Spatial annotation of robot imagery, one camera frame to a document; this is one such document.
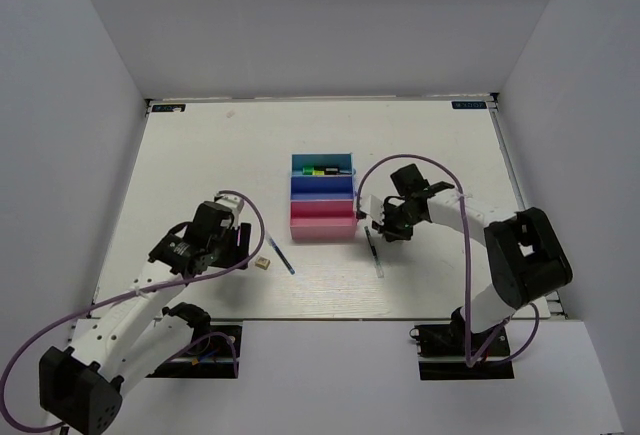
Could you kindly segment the yellow cap black highlighter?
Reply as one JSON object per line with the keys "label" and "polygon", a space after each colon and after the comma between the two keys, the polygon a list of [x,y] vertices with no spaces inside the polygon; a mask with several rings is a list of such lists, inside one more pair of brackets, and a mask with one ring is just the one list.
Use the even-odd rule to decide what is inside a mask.
{"label": "yellow cap black highlighter", "polygon": [[313,176],[337,176],[340,174],[338,167],[314,167],[312,170]]}

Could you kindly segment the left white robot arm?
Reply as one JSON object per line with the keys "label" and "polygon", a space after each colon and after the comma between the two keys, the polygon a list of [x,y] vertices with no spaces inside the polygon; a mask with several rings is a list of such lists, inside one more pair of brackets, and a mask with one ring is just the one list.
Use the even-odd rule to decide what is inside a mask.
{"label": "left white robot arm", "polygon": [[41,407],[82,434],[102,434],[125,394],[172,353],[205,351],[209,315],[171,302],[212,267],[245,267],[251,227],[239,220],[243,207],[230,192],[201,203],[192,221],[171,228],[149,252],[131,298],[113,303],[67,348],[49,348],[39,361]]}

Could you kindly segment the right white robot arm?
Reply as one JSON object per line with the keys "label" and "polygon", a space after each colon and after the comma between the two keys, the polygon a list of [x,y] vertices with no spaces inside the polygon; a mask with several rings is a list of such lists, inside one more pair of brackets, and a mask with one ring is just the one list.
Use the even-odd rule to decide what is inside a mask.
{"label": "right white robot arm", "polygon": [[469,361],[487,353],[520,309],[572,281],[569,260],[543,210],[495,208],[464,194],[453,180],[428,182],[414,164],[391,180],[394,195],[359,199],[357,209],[385,241],[408,241],[415,226],[426,222],[461,233],[466,256],[472,242],[486,250],[490,284],[478,294],[467,289],[464,304],[451,315],[448,341]]}

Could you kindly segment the green ink pen refill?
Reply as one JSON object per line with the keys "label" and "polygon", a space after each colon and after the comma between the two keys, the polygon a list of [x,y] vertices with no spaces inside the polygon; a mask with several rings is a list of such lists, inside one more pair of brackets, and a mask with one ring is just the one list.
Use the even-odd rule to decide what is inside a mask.
{"label": "green ink pen refill", "polygon": [[375,266],[377,277],[382,279],[382,278],[384,278],[383,267],[382,267],[382,264],[381,264],[381,261],[380,261],[379,255],[378,255],[377,248],[376,248],[376,246],[374,244],[373,237],[371,235],[371,232],[370,232],[370,229],[369,229],[368,226],[364,226],[364,233],[365,233],[366,240],[367,240],[369,249],[370,249],[372,257],[373,257],[373,261],[374,261],[374,266]]}

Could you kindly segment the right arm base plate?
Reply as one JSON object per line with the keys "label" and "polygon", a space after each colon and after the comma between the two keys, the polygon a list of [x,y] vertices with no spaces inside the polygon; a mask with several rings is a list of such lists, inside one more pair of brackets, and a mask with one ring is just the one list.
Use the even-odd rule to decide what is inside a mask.
{"label": "right arm base plate", "polygon": [[417,347],[421,381],[488,381],[515,378],[511,362],[499,364],[500,360],[511,355],[504,328],[471,368],[465,362],[463,342],[454,339],[449,325],[415,325],[409,331],[409,337]]}

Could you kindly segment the small tan eraser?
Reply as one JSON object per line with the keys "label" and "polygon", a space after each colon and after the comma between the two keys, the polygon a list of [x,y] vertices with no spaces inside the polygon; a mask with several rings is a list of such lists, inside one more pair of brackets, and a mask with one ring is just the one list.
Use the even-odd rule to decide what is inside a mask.
{"label": "small tan eraser", "polygon": [[254,265],[261,270],[268,270],[271,265],[271,261],[268,258],[260,256],[255,259]]}

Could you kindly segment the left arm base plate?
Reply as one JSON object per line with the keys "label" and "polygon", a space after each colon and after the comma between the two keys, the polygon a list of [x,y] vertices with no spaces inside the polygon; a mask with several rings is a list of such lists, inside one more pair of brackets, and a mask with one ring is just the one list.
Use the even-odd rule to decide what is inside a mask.
{"label": "left arm base plate", "polygon": [[212,337],[163,363],[150,379],[236,379],[240,368],[243,326],[213,324]]}

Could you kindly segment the blue ink pen refill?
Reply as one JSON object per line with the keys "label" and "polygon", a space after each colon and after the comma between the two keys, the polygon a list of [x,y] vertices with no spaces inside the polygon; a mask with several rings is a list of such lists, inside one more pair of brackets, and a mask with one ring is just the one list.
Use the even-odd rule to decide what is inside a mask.
{"label": "blue ink pen refill", "polygon": [[282,264],[284,265],[288,273],[291,275],[295,275],[296,271],[294,267],[292,266],[290,261],[285,256],[284,252],[281,250],[279,245],[276,243],[275,239],[271,236],[271,234],[268,231],[265,231],[265,241],[271,247],[274,253],[277,255],[277,257],[282,262]]}

